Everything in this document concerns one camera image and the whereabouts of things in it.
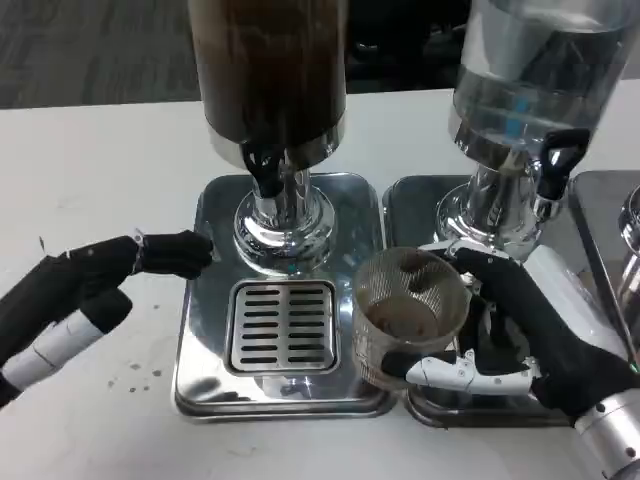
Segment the chrome grate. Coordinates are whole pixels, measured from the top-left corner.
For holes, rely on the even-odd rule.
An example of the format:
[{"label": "chrome grate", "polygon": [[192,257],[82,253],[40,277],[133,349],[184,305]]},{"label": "chrome grate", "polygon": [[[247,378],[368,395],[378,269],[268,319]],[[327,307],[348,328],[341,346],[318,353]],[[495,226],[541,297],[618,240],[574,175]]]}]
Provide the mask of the chrome grate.
[{"label": "chrome grate", "polygon": [[229,364],[251,374],[329,370],[337,360],[334,292],[324,282],[245,283],[235,290]]}]

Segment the white countertop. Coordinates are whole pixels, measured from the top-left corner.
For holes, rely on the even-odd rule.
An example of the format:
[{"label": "white countertop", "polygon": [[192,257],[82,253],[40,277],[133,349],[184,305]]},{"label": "white countertop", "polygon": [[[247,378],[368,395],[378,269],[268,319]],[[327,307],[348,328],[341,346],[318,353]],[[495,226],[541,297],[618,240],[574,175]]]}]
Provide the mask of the white countertop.
[{"label": "white countertop", "polygon": [[[379,195],[406,175],[471,173],[446,133],[450,102],[349,97],[345,142],[314,171],[358,173]],[[624,81],[581,169],[636,168],[638,106],[640,81]],[[213,153],[200,103],[1,111],[0,132],[0,292],[39,261],[38,237],[58,254],[135,227],[190,228],[205,185],[237,173]],[[598,478],[570,429],[434,430],[401,405],[365,420],[190,424],[170,402],[184,282],[138,276],[124,290],[135,307],[121,327],[0,412],[3,480]]]}]

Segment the floor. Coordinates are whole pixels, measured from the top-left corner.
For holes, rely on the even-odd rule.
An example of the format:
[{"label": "floor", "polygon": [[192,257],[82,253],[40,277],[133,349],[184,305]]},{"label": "floor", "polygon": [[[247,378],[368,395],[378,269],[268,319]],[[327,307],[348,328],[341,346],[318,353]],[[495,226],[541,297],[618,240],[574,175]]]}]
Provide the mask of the floor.
[{"label": "floor", "polygon": [[0,0],[0,108],[199,98],[186,0]]}]

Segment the metal base plate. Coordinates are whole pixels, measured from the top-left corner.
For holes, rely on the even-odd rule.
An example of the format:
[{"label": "metal base plate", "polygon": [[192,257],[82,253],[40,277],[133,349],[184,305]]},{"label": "metal base plate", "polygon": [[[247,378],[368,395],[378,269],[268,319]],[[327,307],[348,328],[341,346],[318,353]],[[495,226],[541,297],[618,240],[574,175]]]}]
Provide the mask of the metal base plate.
[{"label": "metal base plate", "polygon": [[[251,269],[234,245],[234,214],[251,190],[251,177],[217,178],[202,194],[195,229],[213,239],[214,263],[198,280],[188,284],[185,295],[173,386],[176,406],[185,416],[202,421],[372,416],[393,405],[391,395],[359,377],[350,354],[352,278],[363,261],[382,249],[376,194],[364,179],[351,174],[315,175],[311,182],[335,208],[336,246],[327,261],[313,272],[290,278],[269,278]],[[257,290],[277,290],[274,297],[278,304],[250,303],[266,301],[266,296],[250,294]],[[307,292],[292,294],[294,290]],[[299,299],[304,300],[304,305],[292,304],[297,295],[304,296]],[[277,315],[245,316],[255,309]],[[293,313],[302,310],[322,311],[322,315]],[[245,320],[258,318],[260,322]],[[251,330],[247,323],[266,323],[255,327],[261,330],[256,333],[270,338],[254,339],[261,340],[260,344],[243,343],[252,340],[242,338],[251,335],[243,331]],[[323,342],[315,341],[319,339],[317,335],[314,339],[290,338],[300,333],[306,337],[309,333],[322,334]],[[243,347],[274,344],[278,355],[271,355],[273,350],[268,350],[260,352],[260,362],[242,362],[243,358],[258,356],[255,350],[243,352]],[[296,351],[290,349],[295,345],[313,350],[289,355]],[[296,357],[314,361],[295,361]]]},{"label": "metal base plate", "polygon": [[620,235],[618,217],[629,194],[640,185],[638,171],[581,173],[571,186],[569,203],[593,269],[602,307],[619,320],[616,295],[629,248]]},{"label": "metal base plate", "polygon": [[[415,176],[396,183],[383,199],[387,245],[417,247],[437,241],[438,203],[468,180],[463,176]],[[587,268],[586,256],[576,248],[580,239],[568,209],[547,224],[541,241],[562,255],[574,271]],[[560,412],[543,408],[532,396],[492,397],[416,387],[407,391],[406,406],[416,419],[436,427],[568,425]]]}]

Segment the black spigot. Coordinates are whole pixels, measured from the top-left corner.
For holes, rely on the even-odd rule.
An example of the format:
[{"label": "black spigot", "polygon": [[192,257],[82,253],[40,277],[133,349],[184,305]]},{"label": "black spigot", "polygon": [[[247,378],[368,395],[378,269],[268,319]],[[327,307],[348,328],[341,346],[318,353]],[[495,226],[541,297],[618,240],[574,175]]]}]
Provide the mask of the black spigot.
[{"label": "black spigot", "polygon": [[[547,134],[540,151],[541,175],[536,193],[545,200],[564,196],[572,170],[587,153],[591,131],[586,128],[558,130]],[[557,152],[551,159],[551,153]]]},{"label": "black spigot", "polygon": [[255,178],[261,198],[275,198],[284,185],[280,180],[280,163],[285,149],[268,142],[251,141],[242,144],[242,160]]}]

